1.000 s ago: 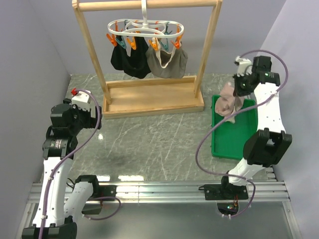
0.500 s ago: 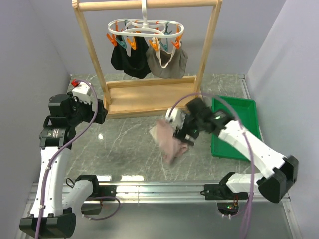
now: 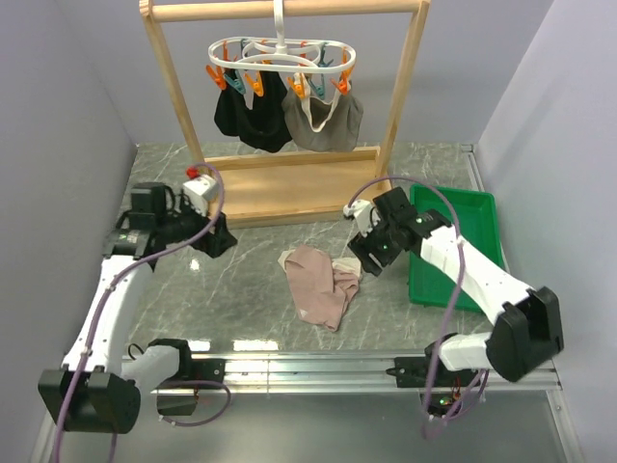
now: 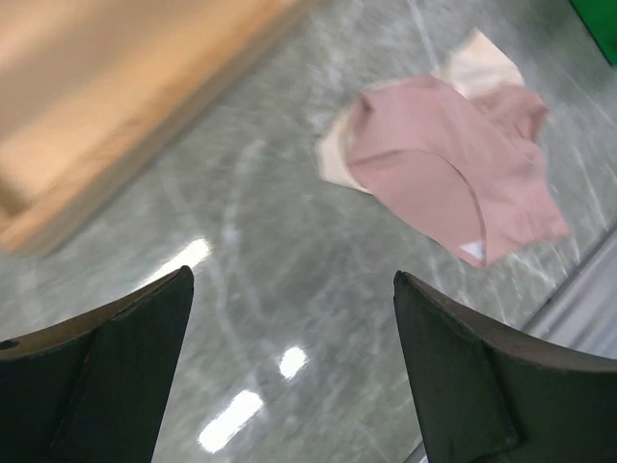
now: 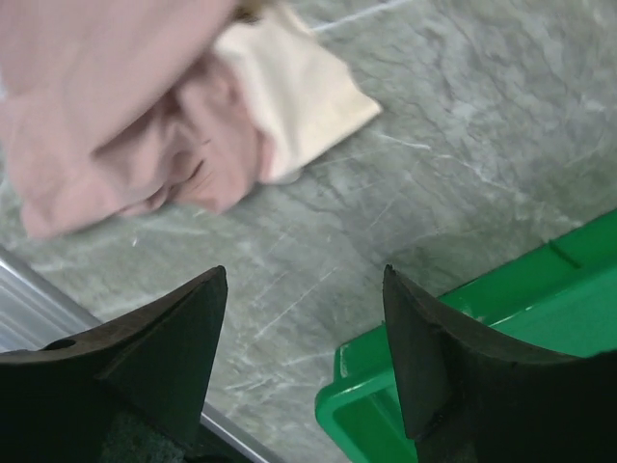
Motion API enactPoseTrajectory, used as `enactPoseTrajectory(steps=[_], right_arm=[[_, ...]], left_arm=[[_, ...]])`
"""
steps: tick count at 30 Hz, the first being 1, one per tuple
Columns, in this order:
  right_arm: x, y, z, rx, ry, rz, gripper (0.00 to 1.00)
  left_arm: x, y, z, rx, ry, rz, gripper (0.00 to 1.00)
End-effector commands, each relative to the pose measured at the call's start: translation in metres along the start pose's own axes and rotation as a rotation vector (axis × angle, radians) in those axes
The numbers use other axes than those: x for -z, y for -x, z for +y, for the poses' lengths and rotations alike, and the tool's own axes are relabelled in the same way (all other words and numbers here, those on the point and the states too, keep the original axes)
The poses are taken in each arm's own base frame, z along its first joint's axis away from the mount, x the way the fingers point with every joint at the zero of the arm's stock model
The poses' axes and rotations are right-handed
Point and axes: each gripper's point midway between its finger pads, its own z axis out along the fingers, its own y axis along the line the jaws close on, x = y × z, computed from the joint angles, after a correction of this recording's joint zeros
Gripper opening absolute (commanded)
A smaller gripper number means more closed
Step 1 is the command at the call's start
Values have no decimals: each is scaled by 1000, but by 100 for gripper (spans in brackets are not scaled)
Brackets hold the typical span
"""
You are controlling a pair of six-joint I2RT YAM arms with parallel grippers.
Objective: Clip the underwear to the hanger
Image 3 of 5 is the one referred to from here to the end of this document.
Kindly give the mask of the pink beige underwear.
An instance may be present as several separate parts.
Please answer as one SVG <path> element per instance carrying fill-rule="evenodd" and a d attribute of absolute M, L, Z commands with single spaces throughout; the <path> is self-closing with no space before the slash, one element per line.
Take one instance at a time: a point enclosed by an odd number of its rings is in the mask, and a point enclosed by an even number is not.
<path fill-rule="evenodd" d="M 360 261 L 332 259 L 328 253 L 301 245 L 283 251 L 278 263 L 285 273 L 298 317 L 336 332 L 360 289 Z"/>

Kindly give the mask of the white plastic clip hanger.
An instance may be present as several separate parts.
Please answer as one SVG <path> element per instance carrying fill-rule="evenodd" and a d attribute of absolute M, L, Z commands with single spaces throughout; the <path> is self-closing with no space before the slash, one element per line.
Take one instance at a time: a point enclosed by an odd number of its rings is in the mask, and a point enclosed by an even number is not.
<path fill-rule="evenodd" d="M 221 90 L 232 88 L 239 94 L 253 90 L 263 96 L 263 74 L 285 74 L 287 83 L 300 98 L 326 96 L 331 82 L 343 95 L 351 91 L 351 74 L 357 53 L 341 41 L 293 40 L 284 34 L 284 7 L 274 3 L 276 35 L 273 38 L 230 37 L 209 45 L 210 63 L 205 71 Z"/>

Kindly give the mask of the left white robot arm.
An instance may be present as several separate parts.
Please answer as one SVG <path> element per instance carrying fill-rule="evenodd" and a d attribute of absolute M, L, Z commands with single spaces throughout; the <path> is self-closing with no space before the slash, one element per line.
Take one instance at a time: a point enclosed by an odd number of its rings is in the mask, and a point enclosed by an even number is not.
<path fill-rule="evenodd" d="M 222 210 L 209 204 L 221 184 L 208 175 L 179 191 L 163 182 L 141 182 L 108 234 L 96 293 L 86 320 L 57 369 L 42 372 L 40 396 L 60 431 L 126 434 L 135 425 L 143 395 L 167 382 L 194 377 L 187 340 L 157 339 L 129 366 L 122 363 L 131 320 L 158 261 L 185 246 L 215 259 L 236 245 Z"/>

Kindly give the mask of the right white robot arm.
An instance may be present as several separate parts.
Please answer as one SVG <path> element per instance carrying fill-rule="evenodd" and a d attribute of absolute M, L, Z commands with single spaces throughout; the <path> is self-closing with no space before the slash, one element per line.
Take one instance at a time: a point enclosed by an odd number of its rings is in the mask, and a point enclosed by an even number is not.
<path fill-rule="evenodd" d="M 460 370 L 480 369 L 517 382 L 563 350 L 557 295 L 492 262 L 462 236 L 455 217 L 418 210 L 399 187 L 371 201 L 353 199 L 343 215 L 358 226 L 348 247 L 364 272 L 379 276 L 409 252 L 444 274 L 453 294 L 465 293 L 491 322 L 487 333 L 442 334 L 426 348 L 424 370 L 432 383 L 443 386 Z"/>

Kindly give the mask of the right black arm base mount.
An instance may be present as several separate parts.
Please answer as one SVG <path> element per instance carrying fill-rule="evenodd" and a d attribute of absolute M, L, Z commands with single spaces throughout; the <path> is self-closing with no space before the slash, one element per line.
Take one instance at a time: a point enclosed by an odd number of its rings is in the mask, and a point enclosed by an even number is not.
<path fill-rule="evenodd" d="M 426 357 L 395 357 L 393 366 L 386 369 L 386 375 L 394 378 L 398 389 L 423 388 L 428 369 Z"/>

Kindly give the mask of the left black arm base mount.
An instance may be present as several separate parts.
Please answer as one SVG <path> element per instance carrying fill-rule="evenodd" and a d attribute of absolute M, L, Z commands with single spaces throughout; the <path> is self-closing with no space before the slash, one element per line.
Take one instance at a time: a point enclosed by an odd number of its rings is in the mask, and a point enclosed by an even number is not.
<path fill-rule="evenodd" d="M 226 361 L 222 358 L 202 358 L 192 360 L 188 381 L 210 381 L 223 383 L 226 373 Z"/>

